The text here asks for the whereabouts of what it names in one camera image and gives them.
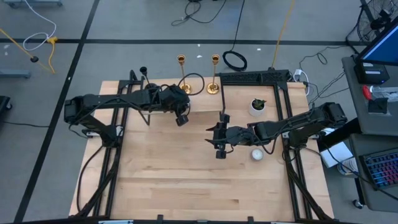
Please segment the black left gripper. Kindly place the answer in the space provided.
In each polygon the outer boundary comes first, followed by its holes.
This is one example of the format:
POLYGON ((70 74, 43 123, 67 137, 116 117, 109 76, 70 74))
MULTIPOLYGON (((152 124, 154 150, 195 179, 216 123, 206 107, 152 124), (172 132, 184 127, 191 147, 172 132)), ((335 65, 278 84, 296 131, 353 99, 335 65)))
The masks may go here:
POLYGON ((154 111, 182 114, 189 106, 189 96, 178 85, 155 86, 154 111))

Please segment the white box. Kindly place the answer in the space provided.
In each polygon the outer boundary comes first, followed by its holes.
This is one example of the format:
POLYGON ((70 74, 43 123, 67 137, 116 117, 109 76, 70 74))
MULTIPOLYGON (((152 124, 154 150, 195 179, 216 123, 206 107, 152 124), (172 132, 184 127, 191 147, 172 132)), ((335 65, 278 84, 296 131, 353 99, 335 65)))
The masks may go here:
POLYGON ((327 168, 337 165, 353 157, 353 153, 348 149, 344 142, 332 146, 329 149, 324 149, 320 152, 322 161, 327 168))

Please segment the computer monitor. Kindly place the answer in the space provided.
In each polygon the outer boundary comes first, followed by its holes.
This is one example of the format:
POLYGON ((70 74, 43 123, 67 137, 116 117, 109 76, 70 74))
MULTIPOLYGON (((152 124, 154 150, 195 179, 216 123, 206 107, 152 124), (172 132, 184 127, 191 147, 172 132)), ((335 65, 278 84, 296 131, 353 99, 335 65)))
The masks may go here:
POLYGON ((357 57, 361 62, 398 66, 398 17, 357 57))

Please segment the small black computer box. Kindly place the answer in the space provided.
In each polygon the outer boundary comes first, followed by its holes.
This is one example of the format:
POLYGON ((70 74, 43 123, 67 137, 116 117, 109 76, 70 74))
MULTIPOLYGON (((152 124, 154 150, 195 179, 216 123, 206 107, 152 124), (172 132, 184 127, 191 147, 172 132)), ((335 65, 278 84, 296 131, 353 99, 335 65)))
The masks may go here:
POLYGON ((367 85, 381 85, 390 79, 384 65, 361 62, 354 66, 358 83, 367 85))

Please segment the tall gold candlestick holder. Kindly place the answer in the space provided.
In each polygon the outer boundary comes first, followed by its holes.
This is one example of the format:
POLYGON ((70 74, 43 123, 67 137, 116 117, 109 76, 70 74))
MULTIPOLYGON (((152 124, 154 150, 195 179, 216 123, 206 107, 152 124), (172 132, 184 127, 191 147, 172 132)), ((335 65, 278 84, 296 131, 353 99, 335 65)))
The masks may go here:
POLYGON ((185 70, 184 70, 184 63, 185 63, 185 56, 180 54, 177 56, 177 61, 180 65, 181 72, 182 72, 182 79, 180 83, 178 84, 180 88, 187 94, 191 93, 192 88, 189 84, 186 83, 185 81, 185 70))
POLYGON ((213 63, 213 77, 212 81, 207 85, 206 90, 209 94, 215 95, 219 92, 219 86, 217 83, 215 83, 215 77, 216 77, 216 67, 220 61, 220 56, 218 54, 213 54, 211 56, 211 60, 213 63))

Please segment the backlit keyboard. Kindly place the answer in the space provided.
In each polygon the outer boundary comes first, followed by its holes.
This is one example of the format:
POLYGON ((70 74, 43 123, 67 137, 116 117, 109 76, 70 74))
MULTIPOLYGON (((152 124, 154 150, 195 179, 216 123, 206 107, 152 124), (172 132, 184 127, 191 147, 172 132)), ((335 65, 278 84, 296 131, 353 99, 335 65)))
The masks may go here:
POLYGON ((362 155, 359 160, 375 187, 386 189, 398 186, 398 148, 362 155))

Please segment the grey cart base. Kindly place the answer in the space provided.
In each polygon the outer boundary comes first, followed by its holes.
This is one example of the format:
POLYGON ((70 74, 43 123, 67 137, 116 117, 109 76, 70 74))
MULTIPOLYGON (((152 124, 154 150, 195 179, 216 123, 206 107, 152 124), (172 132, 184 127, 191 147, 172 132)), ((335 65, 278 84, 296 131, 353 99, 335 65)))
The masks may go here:
POLYGON ((62 0, 0 0, 0 1, 14 9, 28 5, 30 6, 57 5, 60 7, 63 6, 62 0))

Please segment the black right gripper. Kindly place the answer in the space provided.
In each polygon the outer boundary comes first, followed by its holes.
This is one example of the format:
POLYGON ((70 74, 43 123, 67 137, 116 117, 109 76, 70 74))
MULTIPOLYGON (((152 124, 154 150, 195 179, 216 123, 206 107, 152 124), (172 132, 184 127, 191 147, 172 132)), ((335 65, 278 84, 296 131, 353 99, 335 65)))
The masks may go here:
POLYGON ((205 139, 207 142, 216 146, 216 149, 224 151, 227 144, 231 146, 250 146, 251 136, 247 128, 232 126, 228 127, 230 115, 220 113, 220 121, 206 131, 216 130, 216 140, 205 139))

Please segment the raised wooden shelf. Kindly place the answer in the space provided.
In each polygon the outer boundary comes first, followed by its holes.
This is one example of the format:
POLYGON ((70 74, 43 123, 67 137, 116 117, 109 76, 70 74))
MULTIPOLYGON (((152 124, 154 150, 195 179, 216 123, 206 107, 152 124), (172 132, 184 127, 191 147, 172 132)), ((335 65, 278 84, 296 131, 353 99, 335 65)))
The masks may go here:
MULTIPOLYGON (((205 84, 204 84, 204 89, 201 93, 195 96, 189 96, 190 98, 190 114, 193 113, 204 113, 204 112, 216 112, 218 113, 223 109, 223 103, 222 103, 222 96, 221 96, 221 91, 219 91, 215 95, 211 95, 207 92, 206 86, 209 82, 212 81, 211 77, 206 77, 204 78, 205 84)), ((188 77, 185 80, 186 84, 190 85, 192 88, 192 92, 196 93, 201 90, 203 86, 202 79, 198 76, 192 76, 188 77)), ((151 119, 150 121, 155 121, 156 118, 170 118, 172 120, 173 124, 176 124, 175 119, 177 118, 174 112, 160 112, 160 111, 153 111, 151 113, 147 111, 142 111, 142 114, 144 116, 150 115, 151 119)))

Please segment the small plant in white pot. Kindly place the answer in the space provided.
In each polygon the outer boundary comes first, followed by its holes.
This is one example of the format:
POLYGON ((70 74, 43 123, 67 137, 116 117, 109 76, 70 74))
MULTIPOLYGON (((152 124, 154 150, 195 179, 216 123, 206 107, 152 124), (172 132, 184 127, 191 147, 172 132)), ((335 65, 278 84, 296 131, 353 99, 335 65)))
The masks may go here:
POLYGON ((259 117, 264 114, 266 108, 266 100, 253 99, 249 105, 249 114, 253 117, 259 117))

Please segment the white power adapter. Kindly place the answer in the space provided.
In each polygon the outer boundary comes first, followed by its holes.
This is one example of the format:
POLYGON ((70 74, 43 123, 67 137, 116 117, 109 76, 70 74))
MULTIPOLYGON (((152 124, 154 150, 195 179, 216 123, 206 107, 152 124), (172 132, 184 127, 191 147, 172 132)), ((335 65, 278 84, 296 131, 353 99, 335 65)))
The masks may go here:
POLYGON ((305 85, 305 87, 306 87, 306 96, 308 96, 309 93, 310 93, 310 89, 308 87, 308 85, 309 85, 308 75, 303 70, 296 69, 294 74, 293 74, 293 79, 294 79, 294 82, 302 82, 305 85))

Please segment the grey floor stand base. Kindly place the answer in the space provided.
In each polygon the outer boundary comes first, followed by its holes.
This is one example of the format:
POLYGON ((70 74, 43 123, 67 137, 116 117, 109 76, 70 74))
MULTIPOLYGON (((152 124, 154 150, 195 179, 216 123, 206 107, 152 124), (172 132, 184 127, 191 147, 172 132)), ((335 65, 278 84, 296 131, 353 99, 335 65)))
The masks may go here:
POLYGON ((30 78, 28 70, 2 69, 0 68, 0 78, 30 78))

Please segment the black desk item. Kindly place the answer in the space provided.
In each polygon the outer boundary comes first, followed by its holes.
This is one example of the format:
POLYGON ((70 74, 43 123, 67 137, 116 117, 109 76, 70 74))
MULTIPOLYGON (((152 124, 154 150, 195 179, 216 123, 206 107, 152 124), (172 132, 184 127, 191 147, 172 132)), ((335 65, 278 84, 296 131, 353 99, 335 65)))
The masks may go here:
POLYGON ((387 98, 376 98, 375 100, 369 100, 368 101, 368 112, 369 113, 386 114, 387 113, 387 105, 388 105, 387 98))

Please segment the black candlestick holder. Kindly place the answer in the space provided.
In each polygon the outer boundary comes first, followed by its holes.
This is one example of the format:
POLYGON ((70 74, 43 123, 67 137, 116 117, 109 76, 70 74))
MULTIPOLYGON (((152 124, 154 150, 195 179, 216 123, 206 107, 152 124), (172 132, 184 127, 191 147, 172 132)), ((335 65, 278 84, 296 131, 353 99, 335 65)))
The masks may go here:
POLYGON ((142 76, 145 78, 145 80, 147 82, 145 89, 149 89, 151 87, 151 84, 150 84, 148 76, 147 76, 147 67, 141 67, 139 69, 139 71, 141 72, 142 76))

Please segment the grey desk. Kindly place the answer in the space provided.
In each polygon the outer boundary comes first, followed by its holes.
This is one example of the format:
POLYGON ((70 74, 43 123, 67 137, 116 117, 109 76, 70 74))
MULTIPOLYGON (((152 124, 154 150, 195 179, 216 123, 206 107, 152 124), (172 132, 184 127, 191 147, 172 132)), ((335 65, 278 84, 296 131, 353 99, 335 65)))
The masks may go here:
POLYGON ((355 74, 354 59, 343 57, 341 61, 360 127, 360 132, 351 134, 348 140, 362 177, 359 186, 364 204, 370 210, 398 213, 398 185, 384 189, 391 196, 374 190, 360 161, 362 155, 398 148, 398 102, 388 104, 389 114, 369 113, 368 101, 361 89, 362 84, 358 83, 355 74))

